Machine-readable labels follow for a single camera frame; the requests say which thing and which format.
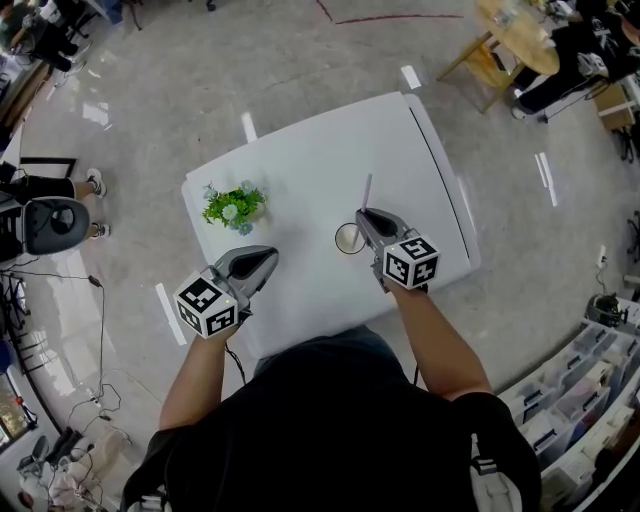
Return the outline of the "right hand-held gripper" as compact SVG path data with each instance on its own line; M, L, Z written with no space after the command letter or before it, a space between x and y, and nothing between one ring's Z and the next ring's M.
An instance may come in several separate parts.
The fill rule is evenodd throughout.
M355 221L365 245L375 255L385 247L383 278L406 290L428 289L428 283L437 275L440 251L427 236L418 235L403 219L381 209L357 210Z

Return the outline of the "person's left forearm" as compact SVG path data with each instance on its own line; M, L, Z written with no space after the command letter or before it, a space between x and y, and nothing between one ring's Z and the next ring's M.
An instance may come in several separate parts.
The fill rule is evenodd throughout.
M225 347L238 327L205 339L197 335L162 406L159 429L194 425L222 400Z

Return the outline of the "vase of yellow flowers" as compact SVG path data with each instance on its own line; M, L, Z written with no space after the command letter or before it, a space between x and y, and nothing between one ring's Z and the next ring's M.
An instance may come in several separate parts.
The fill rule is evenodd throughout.
M514 24L520 14L521 0L495 0L492 16L497 26L508 29Z

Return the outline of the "small potted flower plant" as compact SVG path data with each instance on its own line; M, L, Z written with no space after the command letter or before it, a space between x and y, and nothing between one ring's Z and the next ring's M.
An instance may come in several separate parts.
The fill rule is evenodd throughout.
M224 228L241 236L252 232L267 203L264 192L247 180L226 192L220 192L208 184L204 187L203 198L206 201L202 211L205 222L209 225L219 222Z

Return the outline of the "person's blue jeans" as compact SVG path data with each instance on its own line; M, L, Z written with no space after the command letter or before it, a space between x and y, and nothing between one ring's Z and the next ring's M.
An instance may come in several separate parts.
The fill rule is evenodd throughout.
M389 346L389 344L377 333L372 331L365 325L348 329L333 336L319 336L302 343L298 343L291 347L287 347L283 351L276 354L261 358L253 372L253 377L257 377L264 373L274 361L289 352L297 349L322 349L330 355L336 355L341 348L356 351L358 354L365 354L376 360L385 360L388 364L401 368L400 362Z

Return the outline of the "brown cardboard box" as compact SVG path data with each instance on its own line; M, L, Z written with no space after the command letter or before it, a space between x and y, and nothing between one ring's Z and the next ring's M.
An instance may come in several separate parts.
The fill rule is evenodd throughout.
M594 98L594 103L606 131L631 128L635 124L637 101L628 86L611 84Z

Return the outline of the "round wooden side table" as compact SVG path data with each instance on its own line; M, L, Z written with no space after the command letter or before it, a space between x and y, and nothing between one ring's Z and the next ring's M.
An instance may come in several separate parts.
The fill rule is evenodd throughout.
M437 79L442 81L457 67L465 66L472 75L493 89L491 98L480 109L481 113L486 113L504 97L524 69L551 76L559 71L560 62L550 34L522 2L521 14L508 29L497 26L493 21L495 0L474 0L474 4L485 32L467 45ZM497 48L503 48L515 59L512 70L499 68L492 56L492 51Z

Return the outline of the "pale purple straw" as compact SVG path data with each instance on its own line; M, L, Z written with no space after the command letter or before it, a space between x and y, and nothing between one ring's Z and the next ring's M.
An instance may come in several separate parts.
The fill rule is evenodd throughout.
M362 200L362 204L361 204L360 209L357 210L357 214L366 212L366 207L367 207L367 203L368 203L368 199L369 199L369 195L370 195L372 178L373 178L373 174L369 173L367 175L366 182L365 182L365 190L364 190L364 197L363 197L363 200ZM356 218L355 218L356 228L355 228L354 236L353 236L353 239L352 239L351 249L355 249L355 246L356 246L356 243L357 243L357 240L358 240L358 236L359 236L359 233L360 233L360 227L359 227L360 225L358 224L359 221L357 220L358 219L357 214L356 214Z

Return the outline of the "person's black shirt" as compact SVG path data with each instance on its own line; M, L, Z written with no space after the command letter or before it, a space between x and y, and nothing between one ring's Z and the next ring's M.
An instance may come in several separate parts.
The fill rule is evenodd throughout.
M477 512L474 453L538 512L536 456L499 398L447 400L387 356L313 342L196 424L157 432L121 509L164 488L173 512Z

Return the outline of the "heap of white bags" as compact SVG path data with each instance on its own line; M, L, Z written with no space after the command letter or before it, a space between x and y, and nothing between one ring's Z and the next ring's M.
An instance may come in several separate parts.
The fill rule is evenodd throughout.
M35 473L19 479L18 502L34 512L37 502L49 510L67 512L80 502L80 496L91 493L114 468L130 437L118 428L109 429L102 437L91 440L74 436L67 443L54 446Z

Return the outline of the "white square table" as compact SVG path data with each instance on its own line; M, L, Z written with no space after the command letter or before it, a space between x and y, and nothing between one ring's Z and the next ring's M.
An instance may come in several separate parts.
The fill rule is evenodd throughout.
M306 119L190 172L182 187L209 263L227 251L266 245L279 263L251 301L240 330L260 359L308 339L364 324L394 308L372 269L372 252L340 252L336 230L352 222L373 174L367 205L402 218L441 253L431 289L475 271L476 232L459 182L420 99L398 92ZM247 180L267 196L249 235L209 225L204 187L225 192Z

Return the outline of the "white shelf of storage bins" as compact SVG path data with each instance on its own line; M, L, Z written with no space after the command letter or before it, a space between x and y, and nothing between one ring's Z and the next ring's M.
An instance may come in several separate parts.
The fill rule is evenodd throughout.
M640 455L640 299L617 328L580 319L501 399L537 457L540 512L586 512Z

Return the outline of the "dark helmet headset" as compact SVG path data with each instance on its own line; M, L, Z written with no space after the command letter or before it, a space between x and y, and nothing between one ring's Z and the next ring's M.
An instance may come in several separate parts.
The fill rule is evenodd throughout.
M626 324L628 310L623 309L615 293L592 296L586 306L585 317L605 327L617 328Z

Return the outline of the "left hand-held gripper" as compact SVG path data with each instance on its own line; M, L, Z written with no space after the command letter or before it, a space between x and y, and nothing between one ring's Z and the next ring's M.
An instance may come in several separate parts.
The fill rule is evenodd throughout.
M227 251L175 292L178 317L203 339L239 327L252 315L250 297L262 290L278 263L279 252L271 246Z

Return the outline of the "black metal frame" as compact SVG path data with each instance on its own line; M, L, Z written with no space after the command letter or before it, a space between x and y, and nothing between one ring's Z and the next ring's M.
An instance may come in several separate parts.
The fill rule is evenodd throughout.
M21 157L20 158L20 166L44 166L44 165L53 165L53 166L64 166L65 173L64 177L69 178L77 164L78 160L76 158L66 158L66 157Z

